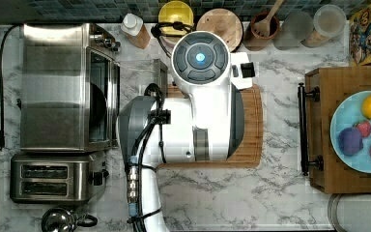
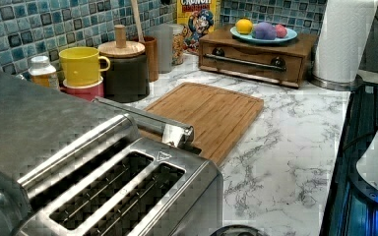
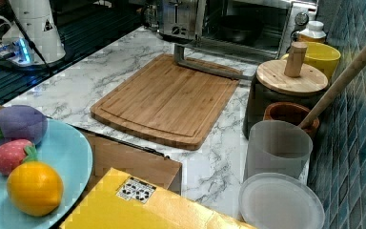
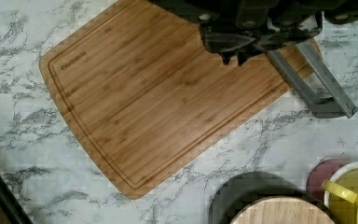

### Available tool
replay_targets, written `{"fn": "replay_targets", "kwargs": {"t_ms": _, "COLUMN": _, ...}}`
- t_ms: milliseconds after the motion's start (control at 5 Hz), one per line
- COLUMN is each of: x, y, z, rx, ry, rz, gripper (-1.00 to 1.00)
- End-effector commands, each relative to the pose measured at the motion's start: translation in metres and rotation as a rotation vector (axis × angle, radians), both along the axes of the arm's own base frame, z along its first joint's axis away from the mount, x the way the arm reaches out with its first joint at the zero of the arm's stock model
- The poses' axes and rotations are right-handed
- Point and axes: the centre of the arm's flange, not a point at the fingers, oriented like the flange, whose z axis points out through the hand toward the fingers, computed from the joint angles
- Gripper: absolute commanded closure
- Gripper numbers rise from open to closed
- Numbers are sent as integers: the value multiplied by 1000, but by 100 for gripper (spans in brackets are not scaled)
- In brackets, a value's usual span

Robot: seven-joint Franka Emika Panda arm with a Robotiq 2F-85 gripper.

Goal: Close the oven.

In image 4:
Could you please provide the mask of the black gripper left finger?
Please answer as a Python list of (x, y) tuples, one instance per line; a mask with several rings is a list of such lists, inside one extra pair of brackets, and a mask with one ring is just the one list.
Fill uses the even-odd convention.
[(229, 65), (236, 57), (238, 65), (243, 65), (251, 56), (250, 45), (255, 42), (253, 37), (243, 34), (220, 33), (211, 27), (200, 27), (200, 38), (203, 47), (212, 54), (218, 54), (223, 65)]

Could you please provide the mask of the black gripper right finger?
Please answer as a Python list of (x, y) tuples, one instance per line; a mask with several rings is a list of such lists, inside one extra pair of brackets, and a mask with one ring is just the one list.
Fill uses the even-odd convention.
[(268, 51), (280, 49), (286, 45), (294, 45), (296, 40), (288, 34), (277, 33), (262, 35), (256, 41), (241, 47), (238, 54), (238, 66), (242, 66), (248, 59)]

